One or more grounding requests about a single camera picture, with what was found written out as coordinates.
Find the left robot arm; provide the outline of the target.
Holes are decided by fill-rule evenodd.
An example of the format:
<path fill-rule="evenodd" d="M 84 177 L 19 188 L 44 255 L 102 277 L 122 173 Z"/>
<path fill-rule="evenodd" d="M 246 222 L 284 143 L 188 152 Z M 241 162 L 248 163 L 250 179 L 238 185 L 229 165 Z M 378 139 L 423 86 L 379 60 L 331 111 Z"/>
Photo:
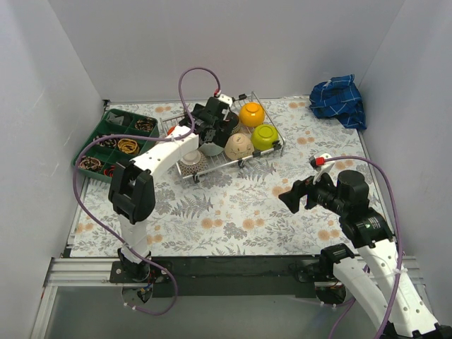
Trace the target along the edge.
<path fill-rule="evenodd" d="M 193 112 L 186 112 L 177 123 L 168 141 L 116 164 L 108 199 L 119 215 L 120 237 L 124 240 L 118 250 L 121 269 L 134 282 L 141 283 L 150 274 L 150 265 L 144 261 L 150 255 L 146 220 L 156 205 L 155 180 L 204 143 L 225 146 L 239 123 L 233 103 L 232 97 L 219 94 L 205 105 L 196 104 Z"/>

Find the beige bowl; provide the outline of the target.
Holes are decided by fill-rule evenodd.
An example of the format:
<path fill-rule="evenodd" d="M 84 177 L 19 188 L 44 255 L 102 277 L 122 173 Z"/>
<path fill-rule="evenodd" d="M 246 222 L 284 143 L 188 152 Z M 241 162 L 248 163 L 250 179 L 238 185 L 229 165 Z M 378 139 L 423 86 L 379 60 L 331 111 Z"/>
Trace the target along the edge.
<path fill-rule="evenodd" d="M 251 139 L 242 133 L 231 135 L 224 148 L 225 155 L 231 160 L 242 159 L 252 155 L 253 152 Z"/>

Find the lime green bowl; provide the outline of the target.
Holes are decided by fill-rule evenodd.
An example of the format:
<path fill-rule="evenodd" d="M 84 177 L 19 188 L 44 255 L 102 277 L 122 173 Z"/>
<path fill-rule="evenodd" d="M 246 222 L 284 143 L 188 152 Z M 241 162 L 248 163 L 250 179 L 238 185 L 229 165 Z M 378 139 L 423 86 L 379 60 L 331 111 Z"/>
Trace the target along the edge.
<path fill-rule="evenodd" d="M 278 132 L 274 125 L 261 124 L 251 134 L 251 142 L 255 149 L 263 151 L 273 148 L 274 142 L 278 141 Z"/>

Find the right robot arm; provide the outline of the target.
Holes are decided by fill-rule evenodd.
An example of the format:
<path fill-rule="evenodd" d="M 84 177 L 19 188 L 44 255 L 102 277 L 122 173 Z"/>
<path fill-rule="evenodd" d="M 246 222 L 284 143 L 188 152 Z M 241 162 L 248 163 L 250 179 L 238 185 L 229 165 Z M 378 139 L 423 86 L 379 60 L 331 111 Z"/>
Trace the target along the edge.
<path fill-rule="evenodd" d="M 329 174 L 297 180 L 279 199 L 297 213 L 301 198 L 306 209 L 321 206 L 339 217 L 353 247 L 345 244 L 321 250 L 320 274 L 338 279 L 351 291 L 377 329 L 377 338 L 450 338 L 419 296 L 410 276 L 398 265 L 394 234 L 381 214 L 369 205 L 364 176 L 345 170 L 336 182 Z"/>

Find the light green striped bowl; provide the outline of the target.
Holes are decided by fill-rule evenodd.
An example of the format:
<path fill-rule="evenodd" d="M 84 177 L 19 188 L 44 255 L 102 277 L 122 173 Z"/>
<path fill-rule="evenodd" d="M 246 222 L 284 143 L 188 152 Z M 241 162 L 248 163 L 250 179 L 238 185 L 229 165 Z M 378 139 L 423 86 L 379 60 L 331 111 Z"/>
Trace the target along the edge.
<path fill-rule="evenodd" d="M 213 157 L 221 154 L 224 148 L 214 143 L 204 143 L 198 148 L 198 150 L 206 157 Z"/>

